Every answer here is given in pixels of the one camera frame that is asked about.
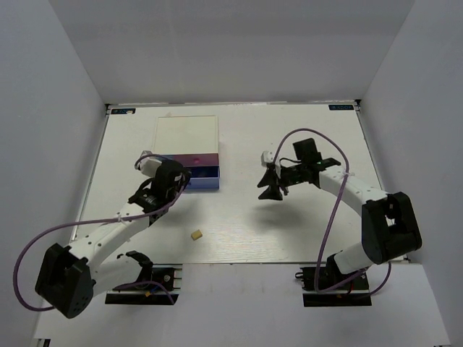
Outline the pink drawer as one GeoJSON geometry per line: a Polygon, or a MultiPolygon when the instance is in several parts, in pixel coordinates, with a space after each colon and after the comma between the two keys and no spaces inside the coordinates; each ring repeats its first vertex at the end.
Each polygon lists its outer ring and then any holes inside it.
{"type": "Polygon", "coordinates": [[[164,157],[175,160],[185,167],[219,166],[218,153],[165,154],[164,157]]]}

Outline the purple blue drawer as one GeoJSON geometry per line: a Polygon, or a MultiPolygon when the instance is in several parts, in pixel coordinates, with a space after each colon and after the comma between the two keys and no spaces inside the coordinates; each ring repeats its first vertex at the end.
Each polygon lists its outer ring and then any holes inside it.
{"type": "Polygon", "coordinates": [[[196,166],[189,168],[190,181],[186,190],[215,191],[220,187],[220,171],[218,166],[196,166]]]}

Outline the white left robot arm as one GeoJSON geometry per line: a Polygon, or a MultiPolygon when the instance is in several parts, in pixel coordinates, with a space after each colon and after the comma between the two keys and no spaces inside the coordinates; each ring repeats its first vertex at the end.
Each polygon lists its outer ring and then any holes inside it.
{"type": "Polygon", "coordinates": [[[177,201],[191,172],[175,160],[156,170],[113,218],[99,221],[87,236],[46,250],[35,291],[66,318],[81,314],[93,297],[110,290],[164,286],[153,280],[153,262],[138,251],[117,250],[148,229],[177,201]]]}

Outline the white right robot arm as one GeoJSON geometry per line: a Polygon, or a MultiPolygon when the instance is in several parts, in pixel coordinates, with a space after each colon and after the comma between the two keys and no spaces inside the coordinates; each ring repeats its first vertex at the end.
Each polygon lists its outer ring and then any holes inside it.
{"type": "Polygon", "coordinates": [[[314,291],[325,293],[345,287],[372,265],[381,265],[422,247],[422,237],[409,196],[388,193],[356,178],[334,158],[323,158],[312,138],[293,144],[297,159],[283,166],[269,151],[261,154],[266,172],[259,181],[259,200],[281,201],[289,188],[308,183],[336,196],[361,218],[361,238],[317,264],[314,291]]]}

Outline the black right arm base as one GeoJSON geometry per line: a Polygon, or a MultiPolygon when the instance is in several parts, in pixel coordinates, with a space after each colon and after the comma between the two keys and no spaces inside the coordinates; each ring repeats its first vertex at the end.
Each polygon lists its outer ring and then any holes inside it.
{"type": "Polygon", "coordinates": [[[324,294],[315,290],[315,266],[301,267],[294,278],[302,285],[304,307],[370,307],[372,305],[366,274],[324,294]]]}

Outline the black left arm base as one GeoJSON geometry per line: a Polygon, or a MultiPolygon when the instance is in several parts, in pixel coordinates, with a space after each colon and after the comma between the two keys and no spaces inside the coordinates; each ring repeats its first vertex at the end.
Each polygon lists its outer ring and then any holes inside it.
{"type": "Polygon", "coordinates": [[[154,265],[150,275],[139,277],[141,284],[108,291],[105,304],[128,306],[170,306],[179,298],[183,266],[154,265]]]}

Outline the white drawer cabinet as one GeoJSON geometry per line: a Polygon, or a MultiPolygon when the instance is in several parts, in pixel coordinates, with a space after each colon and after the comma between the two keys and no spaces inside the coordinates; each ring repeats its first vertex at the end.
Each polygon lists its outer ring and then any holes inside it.
{"type": "Polygon", "coordinates": [[[160,117],[156,124],[153,149],[160,155],[218,153],[218,117],[160,117]]]}

